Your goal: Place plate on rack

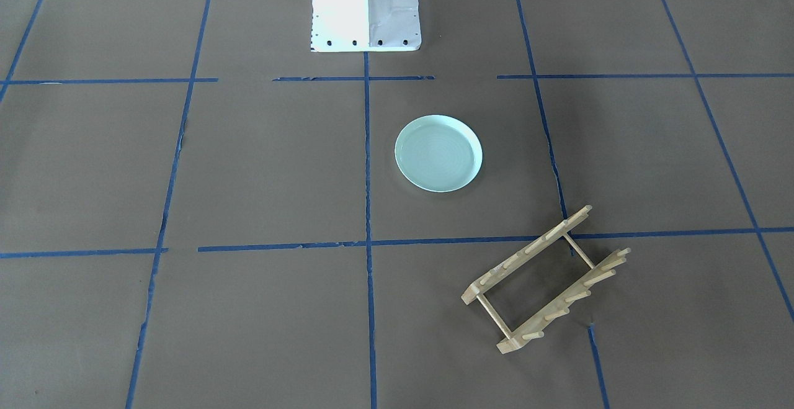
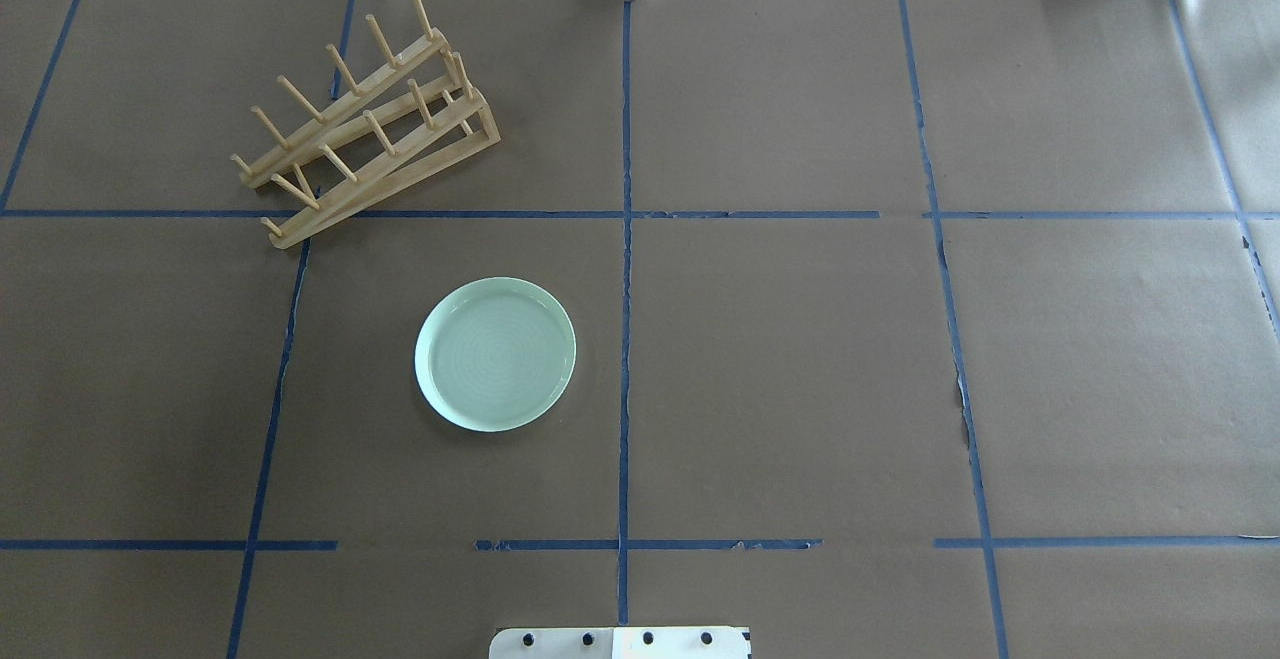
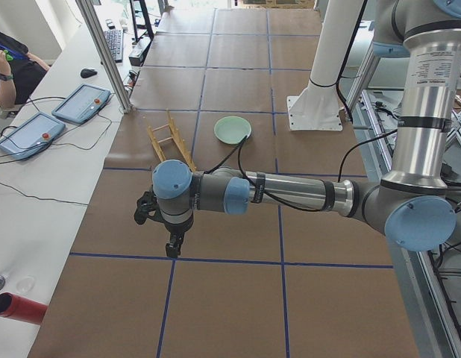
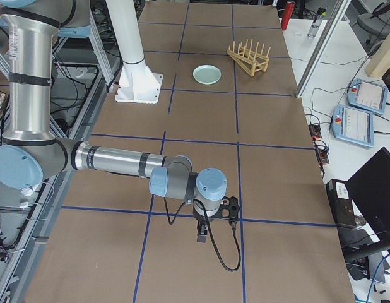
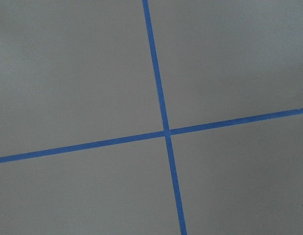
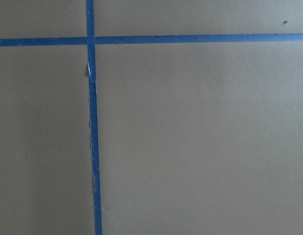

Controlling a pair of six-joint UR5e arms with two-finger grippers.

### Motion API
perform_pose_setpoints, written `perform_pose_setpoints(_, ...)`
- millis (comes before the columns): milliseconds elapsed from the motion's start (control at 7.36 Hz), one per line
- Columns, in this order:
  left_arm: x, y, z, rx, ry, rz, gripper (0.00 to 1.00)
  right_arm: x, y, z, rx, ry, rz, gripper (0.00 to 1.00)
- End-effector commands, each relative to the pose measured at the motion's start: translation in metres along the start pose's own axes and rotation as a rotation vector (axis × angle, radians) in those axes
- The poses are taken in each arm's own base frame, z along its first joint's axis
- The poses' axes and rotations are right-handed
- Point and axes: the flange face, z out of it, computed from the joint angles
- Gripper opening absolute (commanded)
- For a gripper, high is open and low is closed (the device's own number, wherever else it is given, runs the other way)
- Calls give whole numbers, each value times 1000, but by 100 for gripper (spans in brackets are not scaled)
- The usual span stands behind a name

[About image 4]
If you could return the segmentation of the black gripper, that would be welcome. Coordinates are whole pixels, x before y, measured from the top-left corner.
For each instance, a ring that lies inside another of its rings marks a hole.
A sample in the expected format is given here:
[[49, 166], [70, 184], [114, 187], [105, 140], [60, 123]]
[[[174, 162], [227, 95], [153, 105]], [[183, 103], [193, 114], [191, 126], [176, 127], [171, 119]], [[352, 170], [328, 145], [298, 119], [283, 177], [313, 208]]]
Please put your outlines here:
[[[208, 238], [208, 227], [206, 224], [206, 219], [204, 217], [204, 212], [202, 209], [193, 208], [193, 215], [198, 221], [197, 224], [197, 242], [204, 243]], [[208, 217], [209, 222], [222, 218], [222, 208], [219, 208], [215, 214]]]

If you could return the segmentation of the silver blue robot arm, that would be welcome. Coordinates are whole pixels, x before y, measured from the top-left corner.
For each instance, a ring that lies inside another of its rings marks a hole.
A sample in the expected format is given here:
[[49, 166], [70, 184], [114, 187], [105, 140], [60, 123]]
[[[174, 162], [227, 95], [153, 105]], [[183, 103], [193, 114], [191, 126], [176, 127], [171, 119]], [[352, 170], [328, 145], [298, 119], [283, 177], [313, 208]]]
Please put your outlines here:
[[94, 146], [54, 136], [49, 129], [52, 44], [61, 30], [90, 33], [88, 1], [1, 1], [9, 26], [10, 122], [0, 146], [0, 181], [23, 189], [67, 170], [102, 170], [149, 181], [151, 194], [193, 205], [198, 241], [212, 237], [222, 215], [227, 179], [218, 169], [194, 172], [185, 156]]

